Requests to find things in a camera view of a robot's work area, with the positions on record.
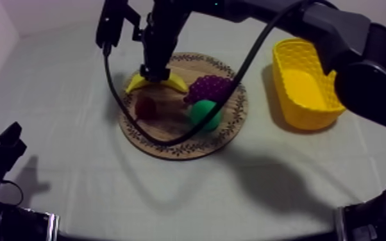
black cable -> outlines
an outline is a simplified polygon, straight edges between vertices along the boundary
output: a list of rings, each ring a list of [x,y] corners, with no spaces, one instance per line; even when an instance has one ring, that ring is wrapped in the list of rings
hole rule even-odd
[[[19,202],[17,204],[9,204],[9,205],[19,206],[22,203],[22,201],[24,200],[24,192],[22,191],[21,187],[18,184],[14,183],[13,181],[9,181],[9,180],[2,180],[1,183],[2,184],[11,184],[11,185],[15,186],[16,188],[18,188],[19,193],[21,195],[21,199],[19,200]]]
[[[156,145],[163,145],[163,146],[178,145],[178,144],[190,139],[191,137],[193,137],[197,133],[199,133],[199,131],[201,131],[205,127],[205,125],[208,124],[208,122],[212,118],[214,118],[214,116],[220,111],[220,109],[224,106],[224,104],[226,104],[226,102],[228,101],[230,96],[234,93],[234,91],[238,87],[239,83],[241,82],[242,78],[246,74],[248,68],[250,67],[251,63],[253,62],[257,52],[259,51],[260,47],[264,43],[266,37],[269,35],[271,30],[277,25],[277,23],[284,16],[286,16],[288,13],[290,13],[291,11],[293,11],[295,9],[298,9],[303,4],[314,3],[314,2],[326,4],[328,6],[331,6],[332,8],[335,8],[335,6],[333,4],[330,4],[324,0],[304,0],[304,1],[299,1],[299,2],[293,3],[293,4],[289,5],[288,7],[286,7],[284,10],[282,10],[281,12],[279,12],[272,19],[272,21],[267,24],[267,26],[264,28],[264,30],[260,33],[260,35],[256,39],[256,42],[253,44],[252,48],[250,49],[250,52],[248,53],[246,59],[244,60],[244,63],[242,63],[241,68],[239,69],[238,73],[235,75],[223,101],[218,102],[212,108],[212,110],[205,116],[205,118],[202,119],[202,121],[199,124],[195,125],[189,132],[187,132],[186,134],[184,134],[178,138],[175,138],[173,140],[167,140],[167,141],[155,139],[154,137],[152,137],[151,135],[146,133],[136,123],[135,119],[129,114],[128,109],[123,105],[120,97],[117,94],[117,91],[115,90],[115,87],[113,86],[113,81],[112,81],[112,77],[110,74],[109,61],[108,61],[109,54],[111,53],[111,45],[109,43],[105,43],[103,46],[103,55],[104,55],[104,61],[105,61],[105,73],[106,73],[106,78],[108,80],[109,89],[110,89],[113,97],[117,101],[119,107],[121,108],[122,112],[125,114],[127,120],[133,125],[133,127],[135,127],[139,131],[139,133],[141,135],[143,135],[146,139],[148,139],[150,142],[152,142]]]

red toy fruit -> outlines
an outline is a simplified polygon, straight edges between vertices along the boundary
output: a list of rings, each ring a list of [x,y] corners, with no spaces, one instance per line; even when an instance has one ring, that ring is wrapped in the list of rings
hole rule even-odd
[[[135,113],[138,119],[151,120],[157,118],[156,102],[150,97],[138,97],[135,105]]]

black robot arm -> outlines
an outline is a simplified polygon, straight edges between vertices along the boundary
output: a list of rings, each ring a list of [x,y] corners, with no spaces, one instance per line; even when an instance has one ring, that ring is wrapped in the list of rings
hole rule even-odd
[[[294,6],[296,11],[287,11]],[[107,56],[110,47],[118,44],[124,18],[135,26],[133,39],[144,45],[141,75],[148,81],[159,82],[169,77],[170,70],[166,65],[191,12],[232,22],[252,17],[311,41],[324,73],[337,71],[335,91],[341,103],[352,112],[386,126],[386,27],[371,23],[363,15],[339,11],[321,0],[155,0],[144,30],[139,29],[138,14],[127,5],[127,0],[106,0],[97,30],[97,44],[106,56],[108,81]],[[233,82],[238,83],[248,68],[249,64],[244,68],[244,63]],[[121,101],[117,102],[128,114]],[[215,110],[200,124],[176,140],[162,142],[137,129],[159,145],[175,145],[200,130],[222,105],[217,103]],[[337,221],[340,240],[377,240],[377,236],[378,240],[386,240],[386,191],[368,203],[344,209],[337,217],[341,217]]]

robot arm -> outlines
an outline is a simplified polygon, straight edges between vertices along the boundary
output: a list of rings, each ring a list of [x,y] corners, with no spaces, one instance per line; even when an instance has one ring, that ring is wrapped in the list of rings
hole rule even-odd
[[[135,25],[133,39],[144,45],[140,73],[148,81],[169,77],[166,65],[178,35],[191,12],[232,22],[253,17],[269,22],[282,10],[303,3],[276,27],[311,41],[325,74],[337,71],[335,91],[342,104],[367,119],[386,126],[386,27],[363,15],[342,12],[323,3],[301,0],[155,0],[147,27],[139,30],[139,15],[127,0],[106,0],[97,30],[97,44],[116,46],[122,22]]]

white table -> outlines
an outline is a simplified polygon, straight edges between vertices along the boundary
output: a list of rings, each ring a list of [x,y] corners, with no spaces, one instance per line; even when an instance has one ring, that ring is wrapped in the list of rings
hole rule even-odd
[[[279,30],[244,78],[249,113],[232,143],[193,162],[141,153],[115,120],[96,24],[21,40],[0,73],[0,132],[19,121],[28,145],[6,178],[24,189],[23,206],[61,215],[62,231],[115,240],[274,240],[331,230],[334,208],[386,186],[385,128],[349,111],[312,135],[276,124],[275,92],[264,79],[272,81],[272,46],[290,37]],[[125,25],[110,57],[118,83],[142,62]],[[263,26],[193,15],[176,51],[209,54],[237,70]],[[5,188],[0,199],[15,193]]]

